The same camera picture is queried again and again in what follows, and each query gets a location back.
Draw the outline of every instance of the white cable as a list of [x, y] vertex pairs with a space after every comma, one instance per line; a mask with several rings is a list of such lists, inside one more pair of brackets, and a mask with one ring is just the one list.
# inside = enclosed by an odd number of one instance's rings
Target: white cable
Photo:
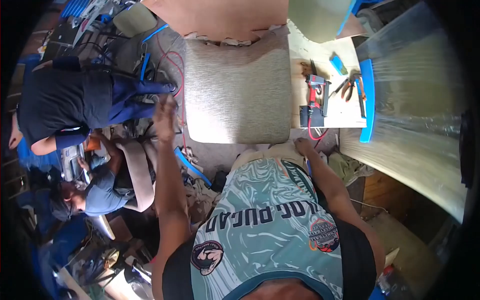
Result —
[[353, 200], [352, 198], [350, 198], [350, 200], [352, 200], [353, 202], [356, 202], [356, 203], [360, 203], [361, 205], [364, 205], [364, 206], [383, 209], [388, 214], [388, 210], [384, 209], [383, 207], [366, 204], [366, 203], [363, 203], [363, 202], [360, 202], [360, 201], [357, 201], [357, 200]]

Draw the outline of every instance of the wooden floor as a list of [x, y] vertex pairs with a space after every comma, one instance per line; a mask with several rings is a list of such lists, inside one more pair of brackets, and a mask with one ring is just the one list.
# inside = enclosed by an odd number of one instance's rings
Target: wooden floor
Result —
[[[402, 222], [414, 199], [419, 194], [403, 183], [379, 171], [365, 179], [363, 203], [385, 208], [395, 219]], [[371, 219], [381, 210], [363, 205], [360, 216]]]

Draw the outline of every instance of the gray shirt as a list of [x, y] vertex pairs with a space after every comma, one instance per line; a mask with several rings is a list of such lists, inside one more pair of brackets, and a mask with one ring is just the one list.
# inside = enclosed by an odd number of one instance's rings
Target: gray shirt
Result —
[[100, 216], [122, 208], [128, 198], [113, 189], [115, 174], [107, 165], [101, 165], [95, 171], [92, 182], [85, 190], [85, 213], [88, 216]]

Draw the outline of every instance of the man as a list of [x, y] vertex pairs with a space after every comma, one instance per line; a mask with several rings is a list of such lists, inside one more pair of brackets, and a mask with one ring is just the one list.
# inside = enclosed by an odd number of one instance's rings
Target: man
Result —
[[154, 115], [161, 236], [152, 274], [156, 300], [369, 297], [384, 268], [383, 248], [306, 139], [240, 155], [210, 218], [191, 232], [172, 150], [174, 107], [171, 100], [158, 104]]
[[133, 101], [132, 96], [174, 90], [173, 84], [82, 71], [78, 57], [47, 61], [24, 84], [22, 99], [11, 115], [9, 148], [22, 138], [36, 155], [80, 144], [90, 129], [152, 117], [155, 105]]
[[59, 208], [53, 212], [60, 220], [67, 220], [78, 212], [89, 216], [105, 215], [122, 208], [129, 199], [114, 189], [115, 177], [123, 161], [121, 151], [101, 131], [95, 130], [90, 136], [100, 139], [110, 160], [90, 172], [89, 165], [83, 159], [78, 159], [79, 165], [87, 170], [90, 184], [84, 191], [77, 189], [74, 182], [64, 181], [60, 184], [60, 200], [65, 205], [57, 205]]

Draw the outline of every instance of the plastic wrap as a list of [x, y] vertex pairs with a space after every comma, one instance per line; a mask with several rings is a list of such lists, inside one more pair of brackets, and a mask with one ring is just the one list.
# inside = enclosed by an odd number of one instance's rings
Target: plastic wrap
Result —
[[420, 2], [357, 48], [372, 59], [375, 119], [370, 143], [340, 130], [340, 151], [410, 186], [459, 222], [467, 189], [458, 140], [466, 109], [460, 67], [446, 33]]

